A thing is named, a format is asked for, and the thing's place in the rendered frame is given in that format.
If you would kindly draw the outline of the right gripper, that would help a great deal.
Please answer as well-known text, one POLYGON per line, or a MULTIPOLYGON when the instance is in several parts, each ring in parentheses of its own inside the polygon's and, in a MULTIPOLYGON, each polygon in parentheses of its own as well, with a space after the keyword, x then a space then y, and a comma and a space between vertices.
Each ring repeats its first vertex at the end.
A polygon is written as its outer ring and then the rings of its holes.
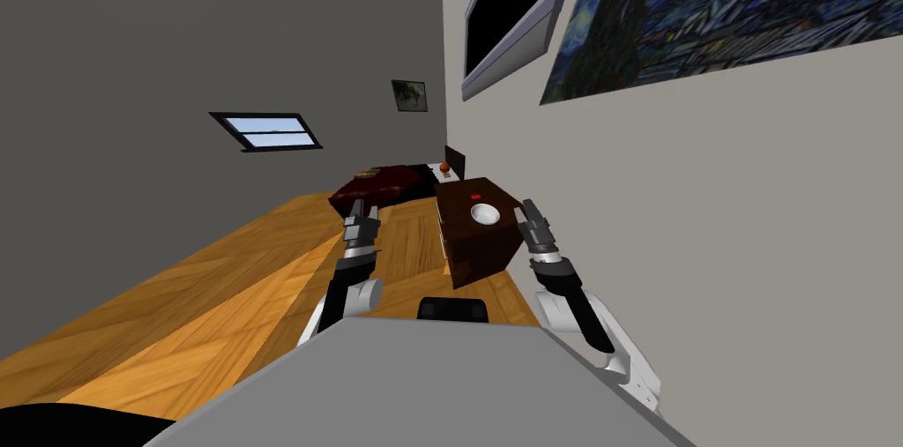
POLYGON ((550 225, 532 199, 522 201, 523 208, 514 208, 514 215, 520 233, 522 234, 527 250, 530 254, 543 255, 558 253, 556 239, 552 235, 550 225))

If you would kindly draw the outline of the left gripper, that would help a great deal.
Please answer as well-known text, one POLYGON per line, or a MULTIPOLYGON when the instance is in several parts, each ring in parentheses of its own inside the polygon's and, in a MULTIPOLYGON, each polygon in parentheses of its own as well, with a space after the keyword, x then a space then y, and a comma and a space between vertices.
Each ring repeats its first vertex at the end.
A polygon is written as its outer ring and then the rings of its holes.
POLYGON ((343 241, 346 243, 346 250, 356 249, 356 247, 371 247, 377 239, 378 229, 381 226, 379 220, 379 208, 371 206, 369 214, 364 216, 364 200, 357 198, 345 218, 343 227, 343 241))

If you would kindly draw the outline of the dark red bed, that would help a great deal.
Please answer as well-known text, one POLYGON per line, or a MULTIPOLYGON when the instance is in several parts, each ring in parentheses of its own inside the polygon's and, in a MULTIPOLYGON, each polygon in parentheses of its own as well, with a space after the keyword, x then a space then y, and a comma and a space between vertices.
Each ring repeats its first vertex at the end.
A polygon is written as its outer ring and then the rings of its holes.
POLYGON ((398 165, 365 169, 328 197, 341 218, 350 215, 355 200, 362 199, 364 209, 378 209, 435 196, 439 184, 427 164, 398 165))

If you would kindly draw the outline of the dark brown wooden nightstand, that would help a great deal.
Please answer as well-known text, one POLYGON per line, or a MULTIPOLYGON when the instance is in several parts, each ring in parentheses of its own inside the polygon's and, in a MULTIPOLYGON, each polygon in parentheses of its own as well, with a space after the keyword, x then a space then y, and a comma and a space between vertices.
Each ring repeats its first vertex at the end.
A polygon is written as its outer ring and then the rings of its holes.
POLYGON ((440 183, 435 187, 437 214, 451 287, 459 289, 505 270, 524 243, 514 215, 522 206, 486 177, 440 183), (472 200, 471 195, 481 195, 472 200), (501 219, 483 226, 471 218, 471 207, 493 205, 501 219))

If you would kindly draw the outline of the white nightstand with orange lamp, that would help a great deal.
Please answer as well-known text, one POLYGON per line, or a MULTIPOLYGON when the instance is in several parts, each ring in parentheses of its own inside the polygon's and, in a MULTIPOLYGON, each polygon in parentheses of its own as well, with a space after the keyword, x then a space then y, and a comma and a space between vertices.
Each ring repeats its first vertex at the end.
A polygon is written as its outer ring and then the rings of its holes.
POLYGON ((429 164, 429 168, 439 183, 450 183, 465 178, 466 156, 446 145, 444 147, 444 161, 429 164))

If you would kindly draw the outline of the small dark framed picture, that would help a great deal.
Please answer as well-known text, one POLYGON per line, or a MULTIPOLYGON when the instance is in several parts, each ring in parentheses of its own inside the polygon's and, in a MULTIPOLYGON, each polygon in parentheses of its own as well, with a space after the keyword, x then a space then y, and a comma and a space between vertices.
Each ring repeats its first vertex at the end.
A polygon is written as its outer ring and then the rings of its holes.
POLYGON ((428 111, 424 82, 392 79, 391 84, 394 103, 399 112, 425 113, 428 111))

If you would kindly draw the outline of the black framed window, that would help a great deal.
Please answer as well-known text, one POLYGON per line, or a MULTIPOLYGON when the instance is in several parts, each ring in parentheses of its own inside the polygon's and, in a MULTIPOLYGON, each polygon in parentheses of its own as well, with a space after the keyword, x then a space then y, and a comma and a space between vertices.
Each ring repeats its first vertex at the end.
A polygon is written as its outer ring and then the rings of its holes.
POLYGON ((211 112, 244 153, 323 149, 297 113, 211 112))

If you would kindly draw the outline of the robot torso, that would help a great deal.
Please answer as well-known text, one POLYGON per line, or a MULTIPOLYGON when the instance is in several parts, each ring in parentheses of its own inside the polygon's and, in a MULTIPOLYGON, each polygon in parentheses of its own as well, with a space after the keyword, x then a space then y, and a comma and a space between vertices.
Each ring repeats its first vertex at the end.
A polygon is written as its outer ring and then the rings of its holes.
POLYGON ((697 447, 591 304, 619 348, 606 369, 533 325, 350 317, 145 447, 697 447))

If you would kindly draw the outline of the grey framed black television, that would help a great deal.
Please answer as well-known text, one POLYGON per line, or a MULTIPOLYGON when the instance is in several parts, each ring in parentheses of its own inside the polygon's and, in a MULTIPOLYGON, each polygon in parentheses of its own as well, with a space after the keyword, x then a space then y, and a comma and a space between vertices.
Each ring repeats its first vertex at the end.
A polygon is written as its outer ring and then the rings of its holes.
POLYGON ((464 19, 463 101, 549 50, 564 0, 471 0, 464 19))

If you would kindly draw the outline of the blue starry night painting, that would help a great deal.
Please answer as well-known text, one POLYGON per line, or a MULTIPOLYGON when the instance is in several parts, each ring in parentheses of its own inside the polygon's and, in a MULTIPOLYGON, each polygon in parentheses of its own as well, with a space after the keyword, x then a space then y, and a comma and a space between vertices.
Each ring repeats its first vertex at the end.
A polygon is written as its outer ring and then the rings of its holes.
POLYGON ((903 34, 903 0, 575 0, 541 104, 903 34))

